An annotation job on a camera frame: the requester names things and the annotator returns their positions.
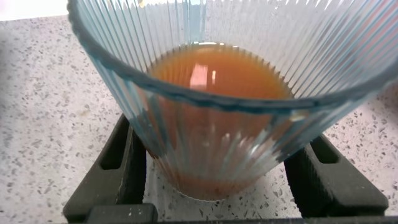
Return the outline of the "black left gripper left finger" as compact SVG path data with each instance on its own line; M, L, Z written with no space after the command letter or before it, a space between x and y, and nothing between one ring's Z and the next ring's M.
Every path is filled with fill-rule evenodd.
M141 204L146 183L146 149L121 115L98 158L63 208L69 223L86 220L102 205Z

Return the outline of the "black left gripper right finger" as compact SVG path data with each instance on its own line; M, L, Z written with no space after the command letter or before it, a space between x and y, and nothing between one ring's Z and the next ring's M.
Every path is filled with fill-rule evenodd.
M387 197L323 135L284 161L303 217L384 215Z

